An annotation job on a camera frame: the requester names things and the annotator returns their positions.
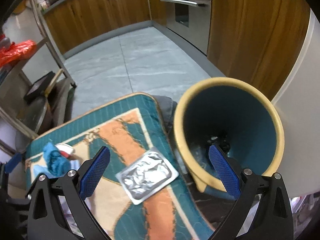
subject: oven handle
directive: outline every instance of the oven handle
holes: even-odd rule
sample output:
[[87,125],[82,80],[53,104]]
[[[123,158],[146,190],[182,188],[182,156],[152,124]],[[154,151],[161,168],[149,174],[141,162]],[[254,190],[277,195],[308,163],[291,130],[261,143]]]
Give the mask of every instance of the oven handle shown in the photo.
[[201,6],[206,6],[205,3],[199,3],[195,1],[190,1],[190,0],[160,0],[162,2],[172,2],[172,3],[180,3],[184,5],[189,5],[193,7],[201,7]]

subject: oven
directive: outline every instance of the oven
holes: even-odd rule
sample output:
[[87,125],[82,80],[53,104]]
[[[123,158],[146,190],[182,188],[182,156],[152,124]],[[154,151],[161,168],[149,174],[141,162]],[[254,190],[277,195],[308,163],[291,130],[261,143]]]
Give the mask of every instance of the oven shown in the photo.
[[167,28],[207,54],[211,0],[161,0],[166,3]]

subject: trash can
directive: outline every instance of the trash can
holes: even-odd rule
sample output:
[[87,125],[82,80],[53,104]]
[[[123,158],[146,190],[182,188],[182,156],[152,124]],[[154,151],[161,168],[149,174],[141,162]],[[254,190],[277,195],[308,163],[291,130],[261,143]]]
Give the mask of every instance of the trash can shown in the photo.
[[284,151],[284,131],[271,102],[251,85],[218,77],[198,82],[181,97],[174,116],[177,149],[200,192],[233,199],[208,158],[208,144],[223,137],[227,155],[242,168],[271,176]]

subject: tile grout line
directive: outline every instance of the tile grout line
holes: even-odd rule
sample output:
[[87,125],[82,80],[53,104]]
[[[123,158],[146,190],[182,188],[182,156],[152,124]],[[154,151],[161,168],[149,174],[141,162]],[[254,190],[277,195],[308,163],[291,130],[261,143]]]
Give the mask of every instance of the tile grout line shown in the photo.
[[120,36],[118,36],[118,38],[119,38],[119,43],[120,43],[120,48],[121,48],[121,53],[122,53],[122,57],[123,57],[123,62],[124,62],[125,70],[126,70],[127,75],[128,75],[128,79],[129,79],[129,84],[130,84],[130,87],[131,87],[131,91],[132,91],[132,93],[133,93],[133,89],[132,89],[132,85],[131,85],[131,80],[130,80],[129,73],[128,73],[128,69],[127,69],[127,64],[125,63],[125,58],[124,58],[124,54],[123,54],[123,50],[122,50],[122,46],[121,46]]

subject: gray tile floor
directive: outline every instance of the gray tile floor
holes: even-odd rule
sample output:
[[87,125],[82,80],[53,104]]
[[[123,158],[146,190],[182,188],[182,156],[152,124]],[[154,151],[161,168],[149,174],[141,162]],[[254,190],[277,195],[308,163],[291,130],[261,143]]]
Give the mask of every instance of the gray tile floor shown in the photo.
[[209,75],[174,42],[153,27],[92,46],[65,61],[77,83],[72,118],[132,92],[179,101]]

